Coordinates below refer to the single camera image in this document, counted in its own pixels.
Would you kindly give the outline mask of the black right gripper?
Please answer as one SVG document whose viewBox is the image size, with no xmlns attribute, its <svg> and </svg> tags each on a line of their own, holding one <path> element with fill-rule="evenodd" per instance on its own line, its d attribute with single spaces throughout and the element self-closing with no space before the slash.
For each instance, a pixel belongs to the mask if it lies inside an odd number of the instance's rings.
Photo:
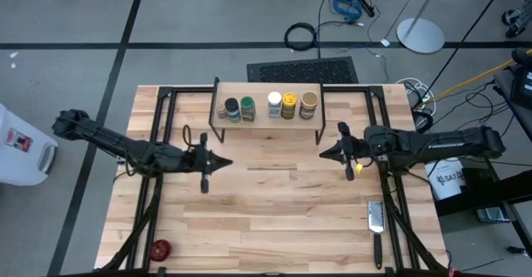
<svg viewBox="0 0 532 277">
<path fill-rule="evenodd" d="M 337 142 L 331 148 L 321 152 L 319 157 L 333 161 L 341 161 L 346 167 L 345 173 L 347 180 L 353 181 L 355 179 L 355 171 L 352 167 L 352 161 L 359 158 L 369 158 L 369 145 L 366 141 L 352 136 L 345 122 L 339 122 L 337 127 L 341 135 L 340 143 Z"/>
</svg>

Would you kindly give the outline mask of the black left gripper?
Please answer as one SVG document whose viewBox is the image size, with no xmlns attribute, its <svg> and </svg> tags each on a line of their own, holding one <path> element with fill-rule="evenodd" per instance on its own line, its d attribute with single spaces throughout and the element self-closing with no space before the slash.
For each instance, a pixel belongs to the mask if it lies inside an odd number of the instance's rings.
<svg viewBox="0 0 532 277">
<path fill-rule="evenodd" d="M 195 154 L 194 169 L 201 173 L 199 186 L 202 194 L 209 193 L 209 178 L 212 173 L 211 151 L 207 149 L 207 140 L 207 133 L 201 133 L 199 142 L 190 146 L 190 151 Z M 232 160 L 218 156 L 217 154 L 214 154 L 214 161 L 214 171 L 233 164 Z"/>
</svg>

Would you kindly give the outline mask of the black-lid oregano leaves spice jar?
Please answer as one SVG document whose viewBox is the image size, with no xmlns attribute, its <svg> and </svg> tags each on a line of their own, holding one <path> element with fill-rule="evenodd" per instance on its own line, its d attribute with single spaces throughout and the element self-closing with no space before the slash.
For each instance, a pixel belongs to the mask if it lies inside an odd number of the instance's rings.
<svg viewBox="0 0 532 277">
<path fill-rule="evenodd" d="M 232 122 L 240 121 L 239 102 L 236 98 L 230 97 L 224 102 L 225 109 L 228 113 L 228 119 Z"/>
</svg>

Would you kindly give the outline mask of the tan-lid furikake seasoning jar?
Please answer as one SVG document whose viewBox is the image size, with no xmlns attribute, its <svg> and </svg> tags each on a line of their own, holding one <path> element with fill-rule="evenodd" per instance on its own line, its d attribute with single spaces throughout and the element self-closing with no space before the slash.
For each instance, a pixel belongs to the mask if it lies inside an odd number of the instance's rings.
<svg viewBox="0 0 532 277">
<path fill-rule="evenodd" d="M 316 92 L 304 92 L 301 96 L 299 116 L 304 120 L 309 120 L 314 116 L 315 110 L 319 103 Z"/>
</svg>

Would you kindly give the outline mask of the green-lid organic oregano jar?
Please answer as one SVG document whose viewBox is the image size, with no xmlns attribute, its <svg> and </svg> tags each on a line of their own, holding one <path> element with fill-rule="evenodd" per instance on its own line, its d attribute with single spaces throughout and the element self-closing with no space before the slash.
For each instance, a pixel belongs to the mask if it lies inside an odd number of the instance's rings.
<svg viewBox="0 0 532 277">
<path fill-rule="evenodd" d="M 255 103 L 251 96 L 244 96 L 240 100 L 240 114 L 244 121 L 254 121 Z"/>
</svg>

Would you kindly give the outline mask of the yellow-lid crunchy onion jar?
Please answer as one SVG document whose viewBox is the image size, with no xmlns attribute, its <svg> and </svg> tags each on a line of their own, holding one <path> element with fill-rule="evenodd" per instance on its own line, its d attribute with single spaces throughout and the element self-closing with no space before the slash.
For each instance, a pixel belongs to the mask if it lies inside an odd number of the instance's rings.
<svg viewBox="0 0 532 277">
<path fill-rule="evenodd" d="M 297 105 L 297 96 L 292 92 L 284 93 L 282 96 L 281 117 L 285 120 L 293 119 L 296 105 Z"/>
</svg>

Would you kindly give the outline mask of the white-lid bagel seasoning jar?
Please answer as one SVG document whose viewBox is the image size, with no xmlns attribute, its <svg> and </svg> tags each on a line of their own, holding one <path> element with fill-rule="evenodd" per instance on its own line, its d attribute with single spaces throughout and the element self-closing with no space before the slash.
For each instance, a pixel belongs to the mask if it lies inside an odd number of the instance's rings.
<svg viewBox="0 0 532 277">
<path fill-rule="evenodd" d="M 281 117 L 282 95 L 279 92 L 270 92 L 268 94 L 268 116 Z"/>
</svg>

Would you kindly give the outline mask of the wooden shelf with black legs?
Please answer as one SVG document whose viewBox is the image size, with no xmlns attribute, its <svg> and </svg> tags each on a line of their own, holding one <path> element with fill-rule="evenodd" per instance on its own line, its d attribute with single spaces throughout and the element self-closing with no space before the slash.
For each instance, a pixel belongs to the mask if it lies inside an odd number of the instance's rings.
<svg viewBox="0 0 532 277">
<path fill-rule="evenodd" d="M 292 92 L 297 96 L 297 104 L 293 119 L 283 119 L 282 117 L 270 117 L 268 110 L 268 95 L 270 92 Z M 317 107 L 313 117 L 303 119 L 299 115 L 301 108 L 301 97 L 306 92 L 313 92 L 317 95 Z M 222 82 L 218 77 L 214 79 L 212 98 L 209 107 L 208 124 L 220 143 L 224 142 L 227 130 L 239 129 L 259 129 L 259 130 L 304 130 L 314 131 L 315 143 L 322 140 L 326 126 L 324 111 L 324 86 L 319 83 L 262 83 L 262 82 Z M 243 121 L 242 119 L 230 120 L 220 118 L 217 114 L 219 106 L 229 98 L 235 98 L 240 105 L 240 100 L 244 96 L 249 96 L 254 100 L 255 119 L 253 121 Z"/>
</svg>

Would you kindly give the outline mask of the red round object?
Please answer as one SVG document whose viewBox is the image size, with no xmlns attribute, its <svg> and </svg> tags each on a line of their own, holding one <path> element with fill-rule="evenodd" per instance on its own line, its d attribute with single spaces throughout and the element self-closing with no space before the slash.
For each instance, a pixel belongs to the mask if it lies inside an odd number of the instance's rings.
<svg viewBox="0 0 532 277">
<path fill-rule="evenodd" d="M 167 240 L 156 240 L 150 249 L 150 260 L 154 262 L 165 261 L 171 253 L 171 244 Z"/>
</svg>

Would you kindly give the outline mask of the silver floor lamp stand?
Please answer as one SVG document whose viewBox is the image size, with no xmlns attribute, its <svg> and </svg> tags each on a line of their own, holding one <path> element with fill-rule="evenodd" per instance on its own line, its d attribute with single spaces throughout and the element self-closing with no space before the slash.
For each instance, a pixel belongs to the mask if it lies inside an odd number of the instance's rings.
<svg viewBox="0 0 532 277">
<path fill-rule="evenodd" d="M 410 51 L 431 54 L 440 51 L 445 43 L 443 31 L 432 21 L 422 18 L 431 0 L 425 0 L 415 17 L 403 20 L 397 26 L 400 43 Z"/>
</svg>

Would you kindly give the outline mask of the black side stand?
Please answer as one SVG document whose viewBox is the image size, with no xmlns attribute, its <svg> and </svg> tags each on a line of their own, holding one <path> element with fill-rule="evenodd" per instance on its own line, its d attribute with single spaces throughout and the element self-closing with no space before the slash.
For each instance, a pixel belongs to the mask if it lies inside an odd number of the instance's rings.
<svg viewBox="0 0 532 277">
<path fill-rule="evenodd" d="M 500 179 L 493 162 L 484 160 L 485 166 L 462 169 L 466 186 L 461 193 L 435 202 L 439 216 L 471 211 L 476 217 L 478 209 L 500 207 L 512 225 L 519 225 L 515 204 L 532 201 L 532 166 L 527 171 Z"/>
</svg>

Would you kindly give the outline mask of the silver flat device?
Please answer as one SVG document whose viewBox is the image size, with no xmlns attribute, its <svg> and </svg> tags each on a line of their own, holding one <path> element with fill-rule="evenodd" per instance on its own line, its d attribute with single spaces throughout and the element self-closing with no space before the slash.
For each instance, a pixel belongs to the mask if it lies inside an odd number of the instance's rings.
<svg viewBox="0 0 532 277">
<path fill-rule="evenodd" d="M 476 211 L 480 222 L 487 224 L 510 223 L 510 219 L 498 206 L 478 209 Z"/>
</svg>

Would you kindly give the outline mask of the thin black pole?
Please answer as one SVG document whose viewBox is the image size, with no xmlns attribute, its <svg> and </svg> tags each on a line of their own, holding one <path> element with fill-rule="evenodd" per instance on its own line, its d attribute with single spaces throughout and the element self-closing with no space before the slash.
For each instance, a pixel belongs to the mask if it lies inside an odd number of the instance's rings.
<svg viewBox="0 0 532 277">
<path fill-rule="evenodd" d="M 494 0 L 490 0 L 487 5 L 484 7 L 483 11 L 480 13 L 480 15 L 477 17 L 477 19 L 473 22 L 473 24 L 471 25 L 471 27 L 467 30 L 467 32 L 465 33 L 465 35 L 462 37 L 461 41 L 460 41 L 460 44 L 466 44 L 466 39 L 468 38 L 468 36 L 470 36 L 471 32 L 475 29 L 475 27 L 478 25 L 479 21 L 482 19 L 482 17 L 484 16 L 484 14 L 487 12 L 487 10 L 490 8 L 491 4 L 494 2 Z M 414 108 L 418 108 L 418 107 L 421 107 L 421 106 L 424 106 L 422 105 L 423 102 L 431 99 L 432 97 L 434 97 L 435 95 L 431 96 L 430 98 L 428 98 L 426 100 L 426 97 L 429 96 L 430 94 L 430 91 L 431 89 L 433 88 L 433 86 L 436 84 L 436 82 L 438 81 L 438 79 L 441 77 L 442 73 L 445 71 L 445 69 L 447 68 L 447 66 L 451 63 L 452 59 L 454 58 L 454 56 L 458 53 L 458 50 L 461 49 L 461 47 L 454 47 L 455 51 L 451 54 L 450 58 L 448 59 L 448 61 L 444 64 L 443 68 L 440 70 L 440 72 L 437 74 L 436 78 L 432 81 L 432 83 L 429 85 L 429 87 L 427 88 L 427 90 L 423 93 L 423 96 L 421 98 L 418 99 L 418 101 L 416 102 L 416 104 L 414 105 Z"/>
</svg>

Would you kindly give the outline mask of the white plastic bin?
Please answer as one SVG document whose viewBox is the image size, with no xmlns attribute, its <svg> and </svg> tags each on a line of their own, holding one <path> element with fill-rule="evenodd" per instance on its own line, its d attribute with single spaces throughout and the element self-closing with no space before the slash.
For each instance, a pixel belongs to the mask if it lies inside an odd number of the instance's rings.
<svg viewBox="0 0 532 277">
<path fill-rule="evenodd" d="M 0 183 L 33 186 L 49 175 L 58 144 L 0 103 Z"/>
</svg>

